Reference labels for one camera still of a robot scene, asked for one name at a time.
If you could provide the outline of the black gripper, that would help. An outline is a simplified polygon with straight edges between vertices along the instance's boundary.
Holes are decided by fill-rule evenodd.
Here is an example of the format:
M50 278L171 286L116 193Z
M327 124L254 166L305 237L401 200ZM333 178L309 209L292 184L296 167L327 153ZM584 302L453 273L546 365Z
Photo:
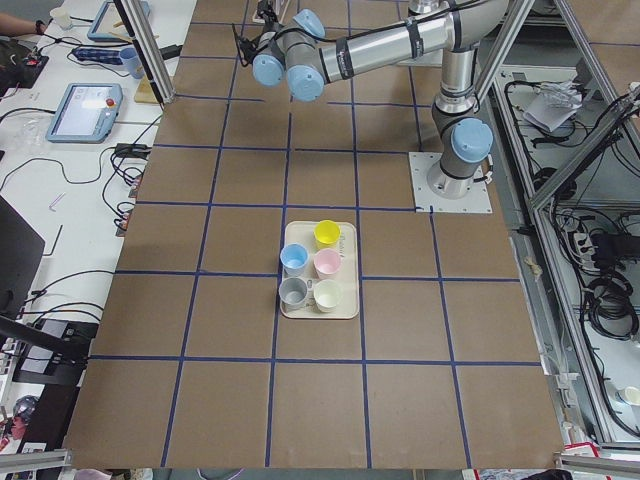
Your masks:
M264 23L263 32L278 32L280 23L271 0L259 0L257 16Z

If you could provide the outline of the person forearm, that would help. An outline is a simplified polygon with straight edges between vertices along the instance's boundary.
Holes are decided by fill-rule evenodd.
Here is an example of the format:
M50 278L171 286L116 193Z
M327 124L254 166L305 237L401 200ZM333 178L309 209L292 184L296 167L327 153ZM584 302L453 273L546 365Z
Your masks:
M26 20L5 12L0 13L0 32L2 36L42 36L46 32L46 29L47 25L42 20Z

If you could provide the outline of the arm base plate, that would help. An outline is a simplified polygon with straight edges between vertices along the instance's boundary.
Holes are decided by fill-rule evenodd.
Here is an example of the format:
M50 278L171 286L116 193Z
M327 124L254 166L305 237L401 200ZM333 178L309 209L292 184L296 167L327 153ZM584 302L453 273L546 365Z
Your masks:
M470 178L457 180L447 177L441 170L441 153L410 152L408 154L415 210L425 213L491 214L488 193L492 176L492 158L489 169L482 164Z

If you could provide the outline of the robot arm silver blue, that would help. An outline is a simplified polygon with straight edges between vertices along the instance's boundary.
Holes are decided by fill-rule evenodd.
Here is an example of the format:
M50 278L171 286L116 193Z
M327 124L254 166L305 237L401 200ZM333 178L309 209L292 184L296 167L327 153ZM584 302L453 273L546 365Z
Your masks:
M429 1L394 24L329 39L319 17L304 9L281 24L268 1L259 4L264 21L253 39L236 36L241 62L267 87L281 82L299 101L318 99L326 85L402 61L441 51L440 90L432 117L443 153L427 173L436 195L463 198L479 165L488 157L493 133L476 117L479 93L474 80L480 41L499 23L505 1Z

